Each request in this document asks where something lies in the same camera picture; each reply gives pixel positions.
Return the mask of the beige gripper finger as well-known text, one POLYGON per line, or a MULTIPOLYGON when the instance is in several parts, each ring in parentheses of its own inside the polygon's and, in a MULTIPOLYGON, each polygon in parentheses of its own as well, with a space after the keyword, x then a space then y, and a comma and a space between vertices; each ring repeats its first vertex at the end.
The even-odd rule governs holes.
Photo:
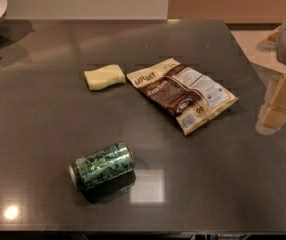
POLYGON ((255 128, 259 134, 272 135, 285 124, 286 73, 281 76, 273 76, 270 79, 255 128))

